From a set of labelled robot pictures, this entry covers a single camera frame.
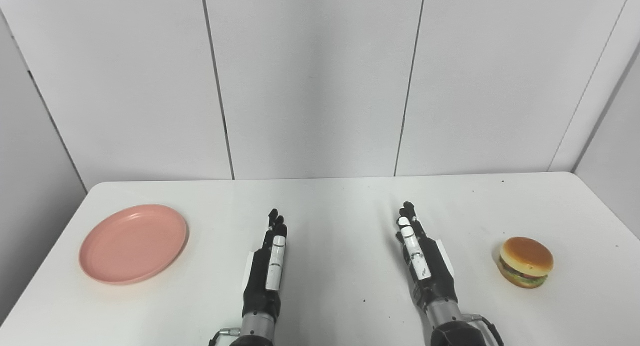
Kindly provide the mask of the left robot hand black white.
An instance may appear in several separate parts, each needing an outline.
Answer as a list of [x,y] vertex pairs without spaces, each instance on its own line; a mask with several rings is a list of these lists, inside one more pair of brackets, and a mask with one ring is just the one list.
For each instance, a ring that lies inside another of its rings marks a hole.
[[253,253],[242,316],[265,314],[275,322],[281,316],[281,283],[288,239],[285,218],[278,209],[269,213],[269,223],[262,246]]

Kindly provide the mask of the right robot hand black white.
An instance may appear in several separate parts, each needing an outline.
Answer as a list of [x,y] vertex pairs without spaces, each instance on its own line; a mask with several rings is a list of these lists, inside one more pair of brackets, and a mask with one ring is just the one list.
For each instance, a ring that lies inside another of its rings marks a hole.
[[402,257],[413,280],[413,302],[424,312],[436,301],[457,303],[454,275],[444,246],[426,234],[413,203],[403,202],[397,227],[395,238],[402,247]]

